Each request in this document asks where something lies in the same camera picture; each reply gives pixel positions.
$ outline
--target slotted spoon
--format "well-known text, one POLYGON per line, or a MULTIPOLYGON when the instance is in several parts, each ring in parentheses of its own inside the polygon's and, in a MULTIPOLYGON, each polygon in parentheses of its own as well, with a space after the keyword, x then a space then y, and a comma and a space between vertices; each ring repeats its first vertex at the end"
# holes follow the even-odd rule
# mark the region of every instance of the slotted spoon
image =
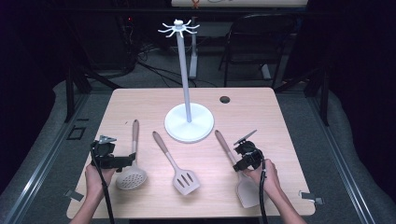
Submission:
POLYGON ((157 132, 153 132, 152 136, 157 142, 158 146, 163 150, 163 153, 166 155, 166 158, 171 162, 172 166, 175 170, 175 176, 173 179, 173 184, 175 188, 183 195, 187 195, 191 193, 193 190, 198 189, 200 187, 200 183, 195 173, 190 170, 182 170, 180 169, 168 149, 165 146, 165 143, 161 139, 160 135, 157 132))
MULTIPOLYGON (((219 130, 215 130, 215 136, 218 138, 225 153, 227 153, 228 157, 230 157, 233 165, 235 165, 236 160, 219 130)), ((238 171, 237 173, 239 182, 236 186, 236 194, 238 195, 242 206, 244 208, 249 208, 258 205, 260 203, 259 187, 256 185, 256 183, 254 183, 252 178, 244 175, 242 171, 238 171)))
MULTIPOLYGON (((139 121, 136 119, 132 125, 132 153, 136 153, 138 133, 139 121)), ((116 185, 119 189, 136 189, 146 181, 147 177, 146 172, 137 167, 134 160, 132 166, 117 177, 116 185)))

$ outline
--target dark background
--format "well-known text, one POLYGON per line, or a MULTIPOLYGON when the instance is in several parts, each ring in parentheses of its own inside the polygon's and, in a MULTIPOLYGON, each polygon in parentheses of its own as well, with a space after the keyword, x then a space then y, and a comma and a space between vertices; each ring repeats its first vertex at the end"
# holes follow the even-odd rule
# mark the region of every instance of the dark background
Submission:
MULTIPOLYGON (((169 7, 169 1, 130 3, 118 7, 169 7)), ((130 71, 142 39, 167 47, 163 37, 150 31, 162 28, 158 24, 169 19, 166 17, 149 17, 145 23, 152 26, 142 25, 142 17, 133 17, 131 24, 125 23, 136 30, 133 41, 128 42, 119 29, 128 17, 111 16, 114 20, 109 20, 106 17, 110 15, 80 14, 64 18, 43 10, 43 5, 76 4, 78 1, 42 4, 21 0, 0 5, 0 191, 18 170, 47 120, 55 99, 52 88, 65 79, 72 58, 92 69, 130 71)), ((89 4, 81 7, 113 7, 117 1, 89 4)), ((395 9, 389 0, 309 1, 308 12, 328 11, 339 16, 304 19, 285 71, 285 78, 299 77, 331 53, 330 88, 349 118, 357 153, 394 202, 396 28, 391 22, 395 9), (340 41, 329 51, 334 40, 340 41)))

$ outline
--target chair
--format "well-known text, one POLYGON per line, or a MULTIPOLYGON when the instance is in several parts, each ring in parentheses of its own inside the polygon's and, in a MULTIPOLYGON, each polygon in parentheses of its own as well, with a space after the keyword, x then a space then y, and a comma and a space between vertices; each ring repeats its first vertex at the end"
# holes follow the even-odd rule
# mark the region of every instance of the chair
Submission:
POLYGON ((233 22, 219 70, 225 62, 224 87, 230 64, 276 64, 271 88, 274 88, 285 40, 294 31, 296 20, 289 15, 249 14, 233 22))

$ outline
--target utensil head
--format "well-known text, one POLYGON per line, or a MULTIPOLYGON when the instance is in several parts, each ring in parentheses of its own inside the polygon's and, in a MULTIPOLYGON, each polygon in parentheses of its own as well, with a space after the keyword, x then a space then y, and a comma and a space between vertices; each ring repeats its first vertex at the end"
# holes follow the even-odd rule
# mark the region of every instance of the utensil head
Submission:
POLYGON ((125 170, 120 174, 116 180, 116 186, 119 189, 136 189, 142 185, 147 179, 147 174, 144 170, 132 166, 129 170, 125 170))
POLYGON ((259 187, 248 176, 241 174, 239 183, 236 186, 236 194, 244 208, 260 204, 259 187))
POLYGON ((178 170, 173 182, 175 188, 183 195, 187 195, 201 186, 195 173, 189 170, 178 170))

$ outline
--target forearm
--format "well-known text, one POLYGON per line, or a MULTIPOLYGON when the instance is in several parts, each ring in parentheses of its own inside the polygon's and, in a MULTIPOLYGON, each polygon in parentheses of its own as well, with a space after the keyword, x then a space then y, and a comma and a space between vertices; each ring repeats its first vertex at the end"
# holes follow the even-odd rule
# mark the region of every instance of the forearm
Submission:
POLYGON ((275 194, 269 196, 270 199, 275 204, 279 214, 285 224, 303 224, 306 223, 303 218, 297 213, 291 204, 288 196, 283 192, 283 190, 278 191, 275 194))
POLYGON ((91 223, 91 219, 93 214, 95 213, 96 208, 99 203, 102 201, 101 195, 94 195, 91 197, 87 196, 87 199, 84 201, 74 218, 71 220, 71 224, 84 224, 91 223))

